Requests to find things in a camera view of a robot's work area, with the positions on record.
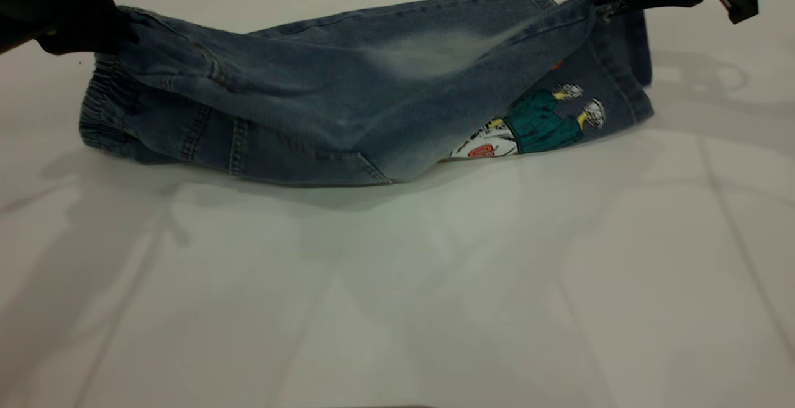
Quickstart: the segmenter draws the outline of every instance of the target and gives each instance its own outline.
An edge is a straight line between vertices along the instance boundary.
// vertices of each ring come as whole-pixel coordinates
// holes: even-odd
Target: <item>cartoon print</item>
[[[576,117],[555,113],[559,101],[578,99],[583,94],[582,88],[571,84],[554,91],[531,91],[507,116],[483,126],[450,157],[506,156],[569,147],[582,139],[586,122],[601,129],[606,121],[605,108],[597,99],[588,102]]]

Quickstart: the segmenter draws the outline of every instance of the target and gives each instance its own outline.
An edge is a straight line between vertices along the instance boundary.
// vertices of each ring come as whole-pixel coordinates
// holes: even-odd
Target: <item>denim pant leg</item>
[[[596,14],[599,14],[599,18],[596,19],[594,28],[591,30],[586,43],[566,58],[565,62],[563,62],[565,66],[562,63],[558,68],[555,68],[556,71],[545,75],[539,83],[529,84],[531,86],[529,86],[527,93],[524,94],[524,96],[529,96],[534,90],[544,88],[551,90],[555,86],[559,86],[560,83],[579,83],[588,89],[588,92],[582,90],[583,94],[588,97],[596,96],[599,98],[597,101],[594,97],[594,100],[590,101],[590,105],[598,106],[604,111],[606,115],[602,117],[602,121],[604,122],[604,118],[607,117],[608,122],[600,125],[598,127],[599,130],[585,130],[584,127],[574,122],[576,121],[576,116],[582,113],[582,102],[573,102],[576,104],[574,110],[571,108],[572,105],[561,105],[554,114],[549,114],[549,116],[555,116],[549,122],[560,124],[556,131],[545,134],[544,131],[539,130],[531,138],[515,140],[519,143],[518,145],[505,142],[497,142],[496,145],[474,145],[474,156],[477,156],[477,153],[485,154],[485,156],[497,156],[499,155],[497,150],[500,150],[500,148],[503,148],[502,154],[505,154],[505,148],[513,153],[553,150],[553,148],[561,148],[566,145],[587,142],[597,137],[608,136],[616,131],[625,130],[627,127],[651,116],[653,112],[650,102],[648,102],[647,96],[642,91],[644,86],[648,86],[651,83],[651,59],[648,51],[644,12],[626,12],[625,14],[613,15],[608,19],[604,18],[604,13],[608,10],[610,9],[607,7],[596,9]],[[378,14],[383,14],[383,10],[366,9],[348,12],[343,14],[343,17]],[[313,24],[322,25],[328,22],[329,20],[327,19],[321,19],[316,22],[286,24],[272,29],[251,32],[251,35],[268,38],[289,37],[291,34],[298,34],[304,29],[311,28]],[[323,41],[323,35],[318,32],[313,32],[313,34],[304,32],[302,37],[303,40]],[[519,97],[517,105],[521,103],[522,97]],[[547,116],[542,111],[537,114],[525,114],[523,119],[533,120],[537,117]],[[491,136],[500,136],[499,131],[488,130],[488,126],[482,130],[491,133]],[[558,132],[566,133],[564,139],[561,139],[560,142],[557,142],[556,137],[551,136],[551,133]],[[457,155],[457,153],[453,152],[452,156],[461,156]]]
[[[292,182],[266,159],[299,151],[341,161],[338,177],[303,171],[311,184],[346,184],[349,161],[373,182],[414,178],[581,45],[593,23],[590,0],[401,4],[282,27],[275,38],[126,12],[141,42],[116,58],[125,74],[231,117],[233,173]]]
[[[112,55],[97,55],[96,63],[79,125],[89,147],[142,163],[193,162],[276,184],[388,182],[360,155],[301,145],[266,126],[144,85]],[[252,159],[261,175],[242,173]]]

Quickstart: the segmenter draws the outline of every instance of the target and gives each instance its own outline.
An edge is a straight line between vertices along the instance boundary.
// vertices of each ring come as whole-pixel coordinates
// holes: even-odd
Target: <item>white tabletop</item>
[[[414,0],[117,0],[249,31]],[[795,406],[795,0],[648,13],[658,114],[411,184],[83,147],[91,55],[0,57],[0,407]]]

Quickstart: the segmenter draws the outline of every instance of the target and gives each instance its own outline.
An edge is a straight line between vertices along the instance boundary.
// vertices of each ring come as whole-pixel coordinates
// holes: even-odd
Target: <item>pocket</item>
[[[359,152],[311,147],[268,127],[236,119],[229,171],[257,181],[293,185],[389,184]]]

